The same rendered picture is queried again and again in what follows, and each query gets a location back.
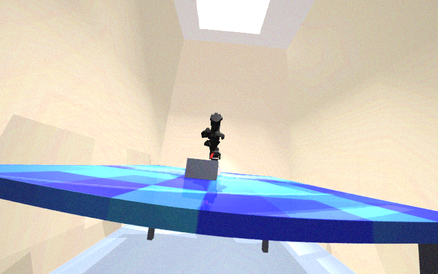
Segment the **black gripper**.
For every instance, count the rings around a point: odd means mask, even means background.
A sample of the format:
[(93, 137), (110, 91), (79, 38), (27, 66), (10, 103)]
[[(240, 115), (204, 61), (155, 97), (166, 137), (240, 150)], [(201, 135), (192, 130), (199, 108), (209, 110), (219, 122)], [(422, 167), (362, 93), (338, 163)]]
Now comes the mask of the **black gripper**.
[(220, 130), (217, 128), (212, 128), (214, 134), (211, 135), (207, 140), (204, 142), (204, 145), (209, 147), (210, 153), (213, 153), (215, 149), (217, 148), (218, 144), (220, 143), (220, 137), (223, 140), (225, 135), (223, 133), (220, 133)]

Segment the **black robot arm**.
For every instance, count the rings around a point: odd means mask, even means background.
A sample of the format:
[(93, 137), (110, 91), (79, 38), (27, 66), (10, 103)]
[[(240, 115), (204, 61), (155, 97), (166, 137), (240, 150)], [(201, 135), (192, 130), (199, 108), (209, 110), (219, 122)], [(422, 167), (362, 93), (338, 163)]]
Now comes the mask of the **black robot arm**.
[[(211, 135), (214, 134), (212, 128), (217, 128), (220, 130), (220, 123), (222, 121), (221, 114), (215, 113), (210, 115), (210, 121), (211, 121), (211, 130), (210, 128), (206, 128), (204, 131), (201, 132), (202, 138), (209, 138)], [(211, 153), (209, 152), (209, 159), (212, 159), (214, 161), (218, 161), (221, 159), (221, 153), (219, 152), (219, 148), (217, 147), (214, 151), (213, 158), (210, 158)]]

